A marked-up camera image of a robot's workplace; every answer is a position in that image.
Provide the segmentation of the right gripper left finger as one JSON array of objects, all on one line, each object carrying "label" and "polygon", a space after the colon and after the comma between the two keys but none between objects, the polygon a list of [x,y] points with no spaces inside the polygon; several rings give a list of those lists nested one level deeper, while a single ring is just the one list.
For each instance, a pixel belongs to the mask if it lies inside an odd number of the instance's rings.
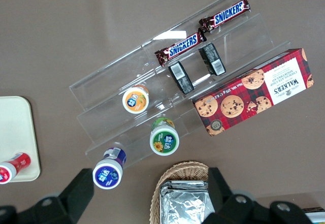
[{"label": "right gripper left finger", "polygon": [[77,223],[94,196],[92,169],[82,169],[58,195],[46,197],[18,213],[1,206],[1,223]]}]

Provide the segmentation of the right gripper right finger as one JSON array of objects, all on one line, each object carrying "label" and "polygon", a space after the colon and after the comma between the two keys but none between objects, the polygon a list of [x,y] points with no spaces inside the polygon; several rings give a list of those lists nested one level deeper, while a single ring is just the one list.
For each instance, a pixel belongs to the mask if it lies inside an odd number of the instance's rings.
[{"label": "right gripper right finger", "polygon": [[208,194],[214,212],[203,223],[312,223],[297,205],[275,201],[266,208],[232,192],[218,168],[208,169]]}]

